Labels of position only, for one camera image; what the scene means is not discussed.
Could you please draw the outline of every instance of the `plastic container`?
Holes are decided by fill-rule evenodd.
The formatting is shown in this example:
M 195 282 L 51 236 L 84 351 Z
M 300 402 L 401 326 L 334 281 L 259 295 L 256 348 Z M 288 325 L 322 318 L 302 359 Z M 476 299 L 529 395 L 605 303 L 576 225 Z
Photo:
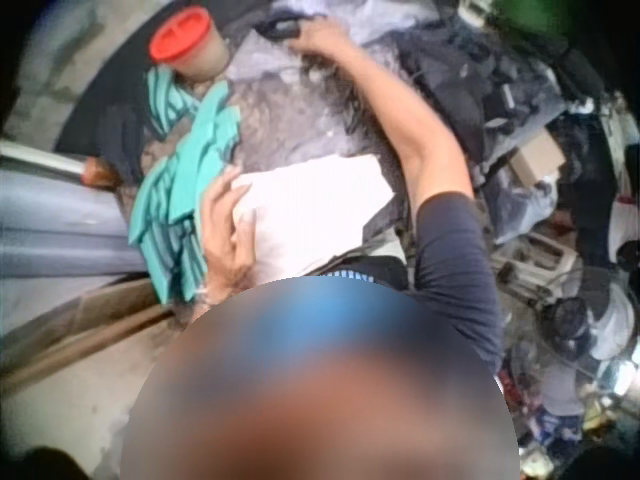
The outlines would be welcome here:
M 155 33 L 149 53 L 194 82 L 211 80 L 229 63 L 229 49 L 209 12 L 189 7 L 169 18 Z

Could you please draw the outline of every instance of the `metal pipe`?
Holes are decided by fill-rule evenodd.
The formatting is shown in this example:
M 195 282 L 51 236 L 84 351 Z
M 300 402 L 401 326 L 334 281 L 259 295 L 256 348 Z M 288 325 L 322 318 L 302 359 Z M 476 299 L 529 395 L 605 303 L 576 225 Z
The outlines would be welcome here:
M 71 173 L 79 177 L 84 173 L 84 162 L 73 160 L 57 153 L 26 147 L 9 140 L 0 139 L 0 155 L 39 165 L 50 170 Z

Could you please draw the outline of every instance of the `wooden plank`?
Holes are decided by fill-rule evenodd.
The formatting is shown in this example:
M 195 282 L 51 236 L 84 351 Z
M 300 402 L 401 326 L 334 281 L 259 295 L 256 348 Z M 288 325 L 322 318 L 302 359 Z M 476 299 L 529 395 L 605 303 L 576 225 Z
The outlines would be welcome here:
M 89 332 L 82 338 L 44 353 L 32 363 L 3 375 L 0 378 L 0 392 L 13 394 L 171 315 L 172 312 L 167 306 L 154 305 L 95 332 Z
M 15 369 L 68 336 L 107 325 L 156 303 L 149 278 L 87 292 L 5 335 L 0 370 Z

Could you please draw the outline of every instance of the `hand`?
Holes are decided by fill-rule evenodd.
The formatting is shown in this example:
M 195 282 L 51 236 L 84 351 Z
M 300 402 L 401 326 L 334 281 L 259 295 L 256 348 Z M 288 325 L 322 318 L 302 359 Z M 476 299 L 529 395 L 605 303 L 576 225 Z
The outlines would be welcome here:
M 229 167 L 216 178 L 202 196 L 202 247 L 207 262 L 208 301 L 217 304 L 242 290 L 242 283 L 253 267 L 255 256 L 255 216 L 236 224 L 233 209 L 249 191 L 250 185 L 231 188 L 241 173 Z
M 347 30 L 335 19 L 317 17 L 300 22 L 300 36 L 287 43 L 293 51 L 333 59 L 345 47 L 353 45 Z

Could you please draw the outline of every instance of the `pile of junk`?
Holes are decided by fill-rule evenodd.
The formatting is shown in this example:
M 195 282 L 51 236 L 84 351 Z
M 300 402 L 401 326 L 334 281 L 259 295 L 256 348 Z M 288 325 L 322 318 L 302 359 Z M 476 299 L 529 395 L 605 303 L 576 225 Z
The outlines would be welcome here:
M 402 173 L 371 112 L 334 66 L 284 45 L 301 19 L 331 15 L 436 108 L 465 151 L 504 300 L 499 378 L 523 478 L 557 475 L 593 445 L 632 449 L 640 134 L 621 91 L 563 36 L 553 5 L 277 0 L 227 19 L 216 2 L 200 3 L 158 14 L 140 68 L 120 73 L 127 94 L 102 95 L 89 121 L 82 109 L 91 102 L 81 100 L 57 145 L 97 157 L 117 179 L 129 244 L 161 302 L 189 316 L 206 273 L 198 199 L 229 163 L 260 187 L 246 208 L 268 212 L 256 284 L 321 273 L 389 230 L 411 263 Z M 78 135 L 79 123 L 94 135 Z M 343 157 L 357 157 L 357 170 Z M 300 186 L 275 192 L 285 174 Z M 323 175 L 329 191 L 308 182 Z M 314 200 L 296 210 L 303 190 Z M 358 208 L 348 203 L 355 197 Z M 289 223 L 273 213 L 283 205 Z M 318 205 L 338 219 L 299 213 Z M 308 225 L 313 255 L 295 251 L 292 222 Z M 290 256 L 270 257 L 285 247 Z

